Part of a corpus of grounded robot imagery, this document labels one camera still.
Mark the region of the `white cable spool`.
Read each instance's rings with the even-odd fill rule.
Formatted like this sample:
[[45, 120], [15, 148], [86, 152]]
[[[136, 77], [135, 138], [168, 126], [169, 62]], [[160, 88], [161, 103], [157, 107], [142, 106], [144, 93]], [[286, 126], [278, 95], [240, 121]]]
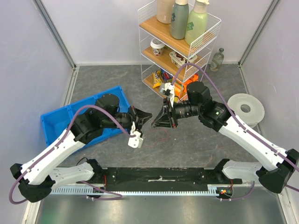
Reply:
[[228, 106], [251, 128], [264, 119], [264, 106], [257, 98], [249, 94], [238, 93], [231, 96]]

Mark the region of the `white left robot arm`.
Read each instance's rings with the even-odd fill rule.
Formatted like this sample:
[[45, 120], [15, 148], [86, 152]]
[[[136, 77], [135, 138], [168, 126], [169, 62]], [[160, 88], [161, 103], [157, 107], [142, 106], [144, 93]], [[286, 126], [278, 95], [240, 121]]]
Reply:
[[141, 128], [152, 118], [152, 114], [133, 106], [127, 112], [121, 112], [119, 104], [116, 95], [105, 94], [93, 105], [79, 108], [67, 128], [51, 145], [29, 162], [12, 165], [10, 171], [16, 181], [10, 189], [10, 202], [18, 203], [13, 200], [15, 187], [24, 201], [35, 203], [47, 197], [52, 190], [67, 184], [99, 183], [104, 171], [95, 159], [64, 169], [57, 169], [57, 166], [69, 155], [100, 137], [105, 129], [121, 130], [128, 136], [130, 147], [140, 148], [143, 142]]

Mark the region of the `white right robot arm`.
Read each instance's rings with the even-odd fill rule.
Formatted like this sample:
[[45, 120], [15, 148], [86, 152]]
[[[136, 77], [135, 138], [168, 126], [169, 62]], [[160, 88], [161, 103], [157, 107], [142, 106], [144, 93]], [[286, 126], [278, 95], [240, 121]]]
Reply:
[[226, 183], [229, 179], [250, 180], [277, 194], [287, 186], [299, 162], [297, 150], [285, 150], [266, 140], [223, 103], [214, 101], [209, 88], [200, 81], [187, 85], [188, 99], [180, 103], [174, 101], [171, 83], [161, 84], [159, 91], [165, 98], [151, 124], [153, 128], [176, 128], [179, 119], [197, 116], [204, 126], [230, 138], [257, 159], [257, 162], [221, 160], [214, 171], [218, 183]]

